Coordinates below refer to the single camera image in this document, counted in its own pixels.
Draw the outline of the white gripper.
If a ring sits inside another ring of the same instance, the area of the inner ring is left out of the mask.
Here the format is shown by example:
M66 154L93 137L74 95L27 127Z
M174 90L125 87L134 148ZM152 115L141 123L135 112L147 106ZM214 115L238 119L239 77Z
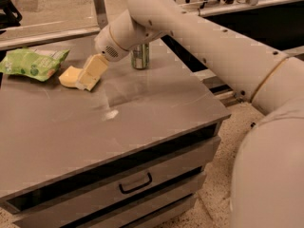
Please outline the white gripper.
M93 89L107 70L108 61L118 62L128 55L128 51L120 48L112 38L109 26L98 33L94 42L96 51L100 54L92 55L86 60L75 84L81 90Z

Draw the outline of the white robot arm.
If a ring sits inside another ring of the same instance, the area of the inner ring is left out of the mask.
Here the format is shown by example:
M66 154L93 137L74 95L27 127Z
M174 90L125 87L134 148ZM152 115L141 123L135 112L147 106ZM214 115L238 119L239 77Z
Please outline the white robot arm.
M95 39L112 62L169 35L264 114L232 174L231 228L304 228L304 64L186 12L174 0L126 0Z

